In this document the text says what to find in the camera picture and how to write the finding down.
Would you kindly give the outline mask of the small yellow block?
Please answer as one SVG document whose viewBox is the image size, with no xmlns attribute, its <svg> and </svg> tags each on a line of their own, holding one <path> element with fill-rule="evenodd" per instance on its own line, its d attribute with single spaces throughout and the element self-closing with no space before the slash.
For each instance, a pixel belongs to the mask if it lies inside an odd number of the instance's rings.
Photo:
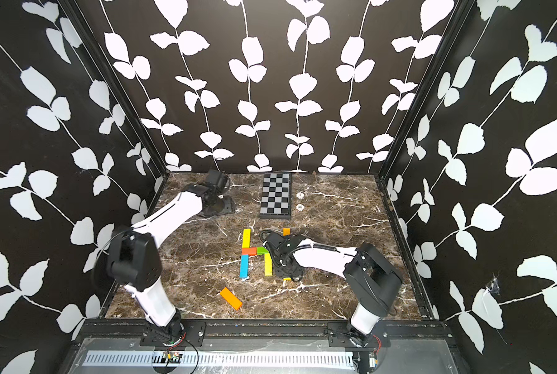
<svg viewBox="0 0 557 374">
<path fill-rule="evenodd" d="M 264 276 L 271 277 L 273 275 L 273 262 L 269 253 L 264 254 Z"/>
</svg>

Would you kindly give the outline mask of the green block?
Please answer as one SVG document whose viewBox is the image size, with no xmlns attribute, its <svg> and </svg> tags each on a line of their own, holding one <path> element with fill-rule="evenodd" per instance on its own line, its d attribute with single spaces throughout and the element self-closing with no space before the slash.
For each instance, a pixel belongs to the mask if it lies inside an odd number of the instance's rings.
<svg viewBox="0 0 557 374">
<path fill-rule="evenodd" d="M 257 247 L 257 255 L 269 254 L 268 250 L 263 246 Z"/>
</svg>

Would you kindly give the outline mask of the red block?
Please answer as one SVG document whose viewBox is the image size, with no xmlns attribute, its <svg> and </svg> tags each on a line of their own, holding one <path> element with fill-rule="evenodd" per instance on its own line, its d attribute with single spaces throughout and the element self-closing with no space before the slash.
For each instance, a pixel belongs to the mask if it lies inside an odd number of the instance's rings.
<svg viewBox="0 0 557 374">
<path fill-rule="evenodd" d="M 241 254 L 243 256 L 256 256 L 257 247 L 243 248 Z"/>
</svg>

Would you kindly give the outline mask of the yellow stroke block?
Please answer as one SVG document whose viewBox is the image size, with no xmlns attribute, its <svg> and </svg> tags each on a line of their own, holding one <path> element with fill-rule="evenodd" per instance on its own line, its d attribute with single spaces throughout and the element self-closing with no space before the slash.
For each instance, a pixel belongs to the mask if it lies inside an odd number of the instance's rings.
<svg viewBox="0 0 557 374">
<path fill-rule="evenodd" d="M 251 236 L 251 229 L 246 228 L 242 232 L 242 248 L 248 249 L 250 248 L 250 236 Z"/>
</svg>

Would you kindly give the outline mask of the cyan block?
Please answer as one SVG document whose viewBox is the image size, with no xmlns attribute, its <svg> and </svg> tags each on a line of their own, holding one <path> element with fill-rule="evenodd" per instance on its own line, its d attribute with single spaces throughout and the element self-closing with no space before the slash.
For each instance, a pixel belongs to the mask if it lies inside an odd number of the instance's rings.
<svg viewBox="0 0 557 374">
<path fill-rule="evenodd" d="M 247 279 L 249 277 L 249 255 L 241 255 L 239 266 L 239 278 Z"/>
</svg>

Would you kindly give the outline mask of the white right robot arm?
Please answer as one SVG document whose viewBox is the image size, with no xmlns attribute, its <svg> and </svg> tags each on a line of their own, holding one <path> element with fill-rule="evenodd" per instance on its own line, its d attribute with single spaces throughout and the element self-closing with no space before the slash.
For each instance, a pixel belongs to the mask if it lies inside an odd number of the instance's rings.
<svg viewBox="0 0 557 374">
<path fill-rule="evenodd" d="M 318 243 L 305 235 L 259 234 L 278 277 L 301 281 L 305 270 L 316 269 L 347 282 L 358 304 L 346 333 L 354 344 L 365 344 L 375 326 L 389 314 L 403 285 L 398 269 L 373 245 L 337 247 Z"/>
</svg>

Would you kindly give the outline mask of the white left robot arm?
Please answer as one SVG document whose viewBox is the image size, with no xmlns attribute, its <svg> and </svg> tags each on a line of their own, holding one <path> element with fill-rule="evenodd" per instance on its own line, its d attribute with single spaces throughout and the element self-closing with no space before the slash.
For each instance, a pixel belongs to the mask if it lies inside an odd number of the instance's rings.
<svg viewBox="0 0 557 374">
<path fill-rule="evenodd" d="M 225 195 L 225 175 L 186 185 L 156 213 L 111 237 L 106 273 L 136 299 L 146 321 L 172 336 L 180 333 L 180 312 L 170 302 L 161 281 L 159 249 L 163 242 L 194 216 L 206 218 L 231 214 L 233 199 Z"/>
</svg>

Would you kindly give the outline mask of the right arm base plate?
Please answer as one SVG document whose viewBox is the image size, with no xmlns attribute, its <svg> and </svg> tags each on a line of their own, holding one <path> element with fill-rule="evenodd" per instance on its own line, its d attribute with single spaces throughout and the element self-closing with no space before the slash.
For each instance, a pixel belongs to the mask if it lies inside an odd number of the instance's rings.
<svg viewBox="0 0 557 374">
<path fill-rule="evenodd" d="M 386 330 L 386 322 L 379 321 L 370 333 L 364 334 L 356 330 L 350 322 L 329 322 L 323 333 L 328 338 L 329 345 L 336 348 L 370 349 L 389 348 L 391 341 Z"/>
</svg>

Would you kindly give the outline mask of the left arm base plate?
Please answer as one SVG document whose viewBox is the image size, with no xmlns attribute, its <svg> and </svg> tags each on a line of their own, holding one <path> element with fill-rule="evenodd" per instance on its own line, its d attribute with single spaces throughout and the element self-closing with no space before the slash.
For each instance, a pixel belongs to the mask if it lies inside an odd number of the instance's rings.
<svg viewBox="0 0 557 374">
<path fill-rule="evenodd" d="M 205 330 L 206 323 L 194 319 L 182 319 L 167 327 L 157 327 L 155 324 L 146 323 L 140 345 L 166 349 L 176 344 L 181 347 L 191 343 L 198 348 L 202 345 Z"/>
</svg>

